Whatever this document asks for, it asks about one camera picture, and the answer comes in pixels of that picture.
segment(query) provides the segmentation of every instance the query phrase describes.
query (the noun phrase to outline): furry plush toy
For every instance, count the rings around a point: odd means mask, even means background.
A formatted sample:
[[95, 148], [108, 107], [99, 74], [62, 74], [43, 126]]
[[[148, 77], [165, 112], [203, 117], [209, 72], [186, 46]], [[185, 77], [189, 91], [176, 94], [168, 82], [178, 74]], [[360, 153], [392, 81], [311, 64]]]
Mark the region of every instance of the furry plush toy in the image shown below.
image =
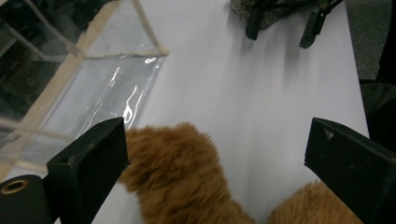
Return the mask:
[[232, 200], [215, 146], [188, 123], [126, 133], [131, 162], [120, 177], [147, 224], [255, 223]]
[[309, 183], [276, 208], [267, 224], [362, 224], [323, 182]]
[[[192, 125], [126, 132], [131, 164], [120, 177], [147, 224], [255, 223], [232, 200], [209, 136]], [[322, 182], [299, 189], [268, 224], [361, 224]]]

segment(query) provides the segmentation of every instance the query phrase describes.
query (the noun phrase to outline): beige tape edge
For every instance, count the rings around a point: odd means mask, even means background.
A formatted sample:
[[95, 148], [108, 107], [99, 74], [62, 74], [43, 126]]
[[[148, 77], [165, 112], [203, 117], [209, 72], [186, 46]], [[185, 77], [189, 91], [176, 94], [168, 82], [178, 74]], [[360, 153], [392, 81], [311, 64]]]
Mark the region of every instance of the beige tape edge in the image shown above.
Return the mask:
[[[135, 52], [127, 52], [125, 54], [130, 54], [130, 56], [166, 56], [169, 54], [168, 49], [166, 49], [157, 39], [154, 32], [152, 31], [151, 26], [149, 25], [149, 21], [146, 17], [146, 14], [139, 2], [139, 0], [131, 0], [134, 4], [134, 8], [141, 20], [143, 29], [145, 30], [146, 34], [150, 42], [157, 48], [160, 53], [157, 52], [145, 52], [145, 53], [135, 53]], [[30, 5], [32, 10], [35, 14], [54, 32], [62, 41], [66, 44], [66, 46], [70, 46], [70, 42], [62, 36], [58, 31], [56, 31], [50, 23], [42, 17], [41, 13], [35, 10], [34, 5], [31, 4], [30, 0], [25, 0], [27, 4]], [[76, 48], [71, 48], [74, 54], [69, 54], [65, 61], [60, 65], [57, 72], [55, 73], [54, 77], [51, 79], [47, 87], [43, 90], [40, 94], [38, 99], [32, 105], [31, 109], [25, 115], [23, 120], [20, 122], [20, 127], [30, 127], [28, 129], [36, 129], [43, 122], [44, 118], [48, 115], [53, 105], [56, 103], [58, 96], [62, 93], [66, 85], [69, 83], [72, 76], [75, 74], [79, 66], [82, 64], [84, 59], [103, 59], [109, 57], [117, 57], [120, 55], [106, 55], [106, 56], [99, 56], [99, 57], [86, 57], [81, 52], [88, 52], [90, 46], [92, 45], [93, 41], [96, 37], [101, 33], [102, 29], [105, 27], [106, 22], [110, 19], [111, 15], [113, 14], [114, 10], [119, 6], [120, 2], [115, 1], [106, 4], [102, 7], [99, 13], [95, 16], [92, 21], [93, 26], [90, 26], [87, 32], [78, 39], [76, 44]], [[19, 151], [24, 147], [24, 143], [28, 142], [34, 134], [28, 133], [23, 134], [19, 142], [15, 142], [14, 144], [8, 144], [7, 146], [3, 147], [3, 150], [16, 150]], [[13, 158], [10, 162], [0, 162], [0, 181], [2, 181], [12, 167], [16, 165], [22, 168], [30, 169], [33, 171], [37, 171], [39, 173], [45, 174], [47, 172], [47, 168], [45, 165], [42, 164], [35, 164], [29, 161], [22, 161], [19, 157]]]
[[[100, 12], [95, 16], [92, 23], [97, 25], [94, 28], [89, 27], [87, 32], [78, 39], [77, 47], [82, 50], [88, 51], [95, 38], [99, 35], [102, 29], [105, 27], [106, 22], [113, 14], [114, 10], [119, 6], [120, 2], [111, 2], [103, 6]], [[64, 91], [73, 75], [76, 73], [84, 58], [80, 55], [74, 56], [72, 54], [67, 55], [64, 62], [60, 65], [57, 72], [42, 91], [40, 96], [37, 98], [35, 103], [32, 105], [28, 113], [25, 115], [20, 125], [24, 127], [30, 127], [32, 129], [38, 129], [45, 117], [48, 115], [53, 105], [58, 100], [58, 97]], [[24, 133], [17, 141], [8, 144], [3, 147], [2, 150], [15, 150], [21, 151], [24, 144], [27, 143], [34, 134]], [[18, 157], [12, 158], [10, 162], [0, 161], [0, 181], [2, 181], [14, 165], [21, 166], [23, 168], [31, 169], [42, 173], [46, 169], [41, 164], [32, 164], [27, 161], [21, 161]]]

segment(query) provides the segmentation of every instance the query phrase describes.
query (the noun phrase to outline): transparent vinyl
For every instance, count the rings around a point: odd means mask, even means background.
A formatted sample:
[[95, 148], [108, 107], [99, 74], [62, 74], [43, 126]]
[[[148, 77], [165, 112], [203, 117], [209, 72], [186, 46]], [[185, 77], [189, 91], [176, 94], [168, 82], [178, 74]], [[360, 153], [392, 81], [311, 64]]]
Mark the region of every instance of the transparent vinyl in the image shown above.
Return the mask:
[[138, 0], [0, 2], [0, 178], [94, 124], [134, 127], [167, 55]]

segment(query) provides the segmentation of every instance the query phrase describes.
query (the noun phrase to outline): white surface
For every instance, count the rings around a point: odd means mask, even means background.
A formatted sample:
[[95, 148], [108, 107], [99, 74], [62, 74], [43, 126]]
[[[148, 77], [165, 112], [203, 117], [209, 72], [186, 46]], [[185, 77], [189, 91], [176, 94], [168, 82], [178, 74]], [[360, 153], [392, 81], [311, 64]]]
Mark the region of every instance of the white surface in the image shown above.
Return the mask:
[[[218, 147], [233, 197], [260, 223], [314, 180], [304, 167], [311, 119], [368, 135], [341, 3], [310, 49], [299, 42], [312, 8], [245, 37], [228, 0], [142, 1], [170, 50], [139, 126], [194, 123]], [[134, 195], [110, 193], [94, 223], [141, 223]]]

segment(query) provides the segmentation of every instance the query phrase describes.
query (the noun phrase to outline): clamp jaw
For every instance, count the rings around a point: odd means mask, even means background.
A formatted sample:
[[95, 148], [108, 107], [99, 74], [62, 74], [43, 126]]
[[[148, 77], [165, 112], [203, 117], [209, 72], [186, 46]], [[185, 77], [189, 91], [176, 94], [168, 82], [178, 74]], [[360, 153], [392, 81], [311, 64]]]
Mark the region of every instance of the clamp jaw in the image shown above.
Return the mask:
[[[305, 27], [303, 37], [300, 42], [300, 47], [303, 49], [309, 48], [314, 42], [317, 35], [320, 34], [326, 16], [332, 12], [332, 9], [340, 4], [343, 0], [317, 0], [318, 11], [311, 13], [308, 23]], [[274, 1], [258, 0], [249, 10], [249, 17], [247, 18], [246, 34], [249, 39], [256, 40], [259, 35], [260, 25], [264, 11], [277, 7], [292, 7], [291, 4], [279, 4]]]
[[317, 0], [318, 11], [312, 12], [309, 17], [303, 37], [301, 38], [300, 48], [308, 49], [314, 44], [315, 38], [320, 34], [326, 16], [342, 1], [343, 0]]

